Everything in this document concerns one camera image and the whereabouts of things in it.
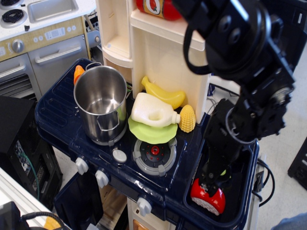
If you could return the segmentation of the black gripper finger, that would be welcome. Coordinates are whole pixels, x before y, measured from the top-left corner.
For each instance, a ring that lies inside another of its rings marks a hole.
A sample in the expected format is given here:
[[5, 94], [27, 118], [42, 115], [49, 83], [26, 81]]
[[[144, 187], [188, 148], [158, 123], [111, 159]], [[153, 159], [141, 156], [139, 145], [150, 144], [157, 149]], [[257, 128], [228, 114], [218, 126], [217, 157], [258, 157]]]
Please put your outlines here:
[[231, 174], [220, 175], [217, 180], [211, 184], [208, 188], [209, 197], [216, 194], [218, 189], [229, 190], [231, 187], [232, 176]]
[[200, 186], [205, 192], [209, 192], [211, 185], [210, 185], [210, 181], [208, 180], [207, 176], [200, 177]]

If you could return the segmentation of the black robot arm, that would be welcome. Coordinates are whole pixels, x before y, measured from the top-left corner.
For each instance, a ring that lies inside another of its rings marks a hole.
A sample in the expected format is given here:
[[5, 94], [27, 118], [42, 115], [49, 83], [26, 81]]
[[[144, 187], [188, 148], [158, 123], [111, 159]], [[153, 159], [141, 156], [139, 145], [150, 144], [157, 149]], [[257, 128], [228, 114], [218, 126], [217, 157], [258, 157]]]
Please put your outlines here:
[[199, 185], [213, 196], [225, 182], [222, 172], [244, 146], [284, 127], [294, 79], [278, 47], [283, 23], [259, 0], [175, 0], [173, 5], [188, 24], [184, 58], [194, 31], [205, 40], [207, 65], [188, 63], [188, 68], [240, 86], [237, 103], [219, 102], [204, 133], [209, 158]]

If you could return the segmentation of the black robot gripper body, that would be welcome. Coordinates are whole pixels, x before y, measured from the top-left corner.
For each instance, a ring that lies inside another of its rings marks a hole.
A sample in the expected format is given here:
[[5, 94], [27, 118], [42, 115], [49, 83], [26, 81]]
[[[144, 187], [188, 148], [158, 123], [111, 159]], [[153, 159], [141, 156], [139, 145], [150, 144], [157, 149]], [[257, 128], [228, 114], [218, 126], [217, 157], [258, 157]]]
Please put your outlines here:
[[222, 99], [212, 112], [204, 132], [208, 160], [202, 168], [201, 182], [217, 182], [238, 157], [241, 144], [227, 130], [227, 115], [234, 105]]

